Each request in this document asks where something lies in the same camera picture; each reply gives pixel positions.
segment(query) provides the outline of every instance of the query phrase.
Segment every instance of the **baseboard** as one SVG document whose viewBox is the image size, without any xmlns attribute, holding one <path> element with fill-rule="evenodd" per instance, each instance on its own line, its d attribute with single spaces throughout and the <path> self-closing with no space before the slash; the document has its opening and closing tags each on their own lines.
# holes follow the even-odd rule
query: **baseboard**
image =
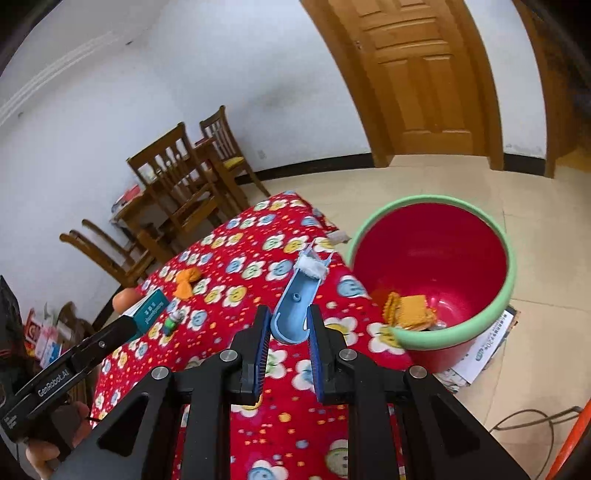
<svg viewBox="0 0 591 480">
<path fill-rule="evenodd" d="M 546 170 L 546 160 L 537 157 L 528 157 L 526 155 L 515 155 L 506 153 L 505 171 L 516 171 L 519 173 L 529 173 L 531 175 L 544 176 Z"/>
<path fill-rule="evenodd" d="M 95 321 L 92 322 L 92 328 L 95 329 L 95 332 L 98 332 L 101 328 L 103 328 L 105 326 L 105 323 L 107 322 L 107 320 L 109 320 L 109 317 L 111 315 L 113 315 L 113 312 L 114 312 L 113 297 L 115 295 L 117 295 L 120 291 L 122 291 L 123 289 L 124 289 L 124 287 L 122 287 L 122 286 L 119 286 L 119 288 L 117 288 L 117 291 L 115 293 L 113 293 L 113 295 L 111 296 L 111 298 L 109 299 L 107 304 L 103 307 L 103 309 L 96 316 Z"/>
<path fill-rule="evenodd" d="M 319 173 L 324 171 L 354 170 L 356 168 L 373 168 L 374 159 L 371 153 L 360 153 L 356 155 L 344 155 L 343 157 L 321 158 L 320 160 L 310 160 L 284 167 L 268 168 L 259 170 L 256 176 L 261 180 L 282 179 L 285 177 L 295 177 L 297 175 L 306 175 L 308 173 Z M 236 177 L 236 183 L 244 185 L 252 183 L 251 178 L 244 174 Z"/>
</svg>

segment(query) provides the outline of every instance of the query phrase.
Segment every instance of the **small toy figure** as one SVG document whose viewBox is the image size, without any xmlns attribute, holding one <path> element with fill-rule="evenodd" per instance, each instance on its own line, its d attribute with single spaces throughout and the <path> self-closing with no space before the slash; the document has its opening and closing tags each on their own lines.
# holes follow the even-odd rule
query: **small toy figure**
<svg viewBox="0 0 591 480">
<path fill-rule="evenodd" d="M 162 333 L 164 336 L 170 336 L 173 332 L 178 328 L 180 323 L 183 321 L 184 315 L 183 312 L 180 310 L 175 310 L 168 318 L 164 321 L 164 325 L 162 325 Z"/>
</svg>

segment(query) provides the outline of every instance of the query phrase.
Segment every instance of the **floral tablecloth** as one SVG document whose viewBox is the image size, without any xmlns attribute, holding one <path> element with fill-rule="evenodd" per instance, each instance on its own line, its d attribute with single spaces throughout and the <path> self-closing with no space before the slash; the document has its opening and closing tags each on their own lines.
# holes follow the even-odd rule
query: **floral tablecloth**
<svg viewBox="0 0 591 480">
<path fill-rule="evenodd" d="M 157 365 L 173 371 L 198 367 L 226 349 L 236 332 L 251 325 L 258 305 L 275 308 L 299 251 L 310 243 L 323 257 L 333 251 L 326 234 L 335 230 L 295 192 L 284 192 L 216 228 L 168 262 L 139 288 L 148 293 L 161 287 L 171 299 L 168 312 L 180 310 L 184 320 L 171 336 L 164 336 L 164 313 L 146 335 L 103 361 L 92 416 L 104 418 Z M 192 265 L 203 273 L 193 297 L 173 298 L 176 274 Z M 379 308 L 338 253 L 314 302 L 325 324 L 342 332 L 349 346 L 385 367 L 411 365 L 383 328 Z M 187 406 L 182 427 L 188 415 Z M 316 401 L 307 342 L 288 346 L 271 339 L 261 399 L 254 407 L 232 406 L 230 415 L 232 479 L 347 478 L 347 407 L 323 407 Z M 182 444 L 177 445 L 173 480 L 178 479 Z"/>
</svg>

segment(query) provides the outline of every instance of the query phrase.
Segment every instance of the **teal box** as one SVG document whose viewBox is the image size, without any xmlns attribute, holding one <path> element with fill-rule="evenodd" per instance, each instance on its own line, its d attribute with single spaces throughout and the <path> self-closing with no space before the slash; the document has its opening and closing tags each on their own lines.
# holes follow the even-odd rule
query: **teal box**
<svg viewBox="0 0 591 480">
<path fill-rule="evenodd" d="M 123 314 L 133 317 L 138 327 L 138 333 L 130 341 L 137 340 L 143 334 L 147 333 L 169 303 L 170 301 L 166 298 L 162 290 L 157 289 L 154 290 L 152 295 L 140 300 L 130 309 L 126 310 Z"/>
</svg>

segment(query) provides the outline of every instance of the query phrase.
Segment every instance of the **orange ball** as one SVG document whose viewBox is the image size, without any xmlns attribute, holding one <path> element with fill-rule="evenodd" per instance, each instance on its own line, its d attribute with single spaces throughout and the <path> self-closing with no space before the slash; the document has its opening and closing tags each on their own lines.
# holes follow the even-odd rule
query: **orange ball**
<svg viewBox="0 0 591 480">
<path fill-rule="evenodd" d="M 138 303 L 144 296 L 135 288 L 126 288 L 113 297 L 113 310 L 121 315 L 125 310 Z"/>
</svg>

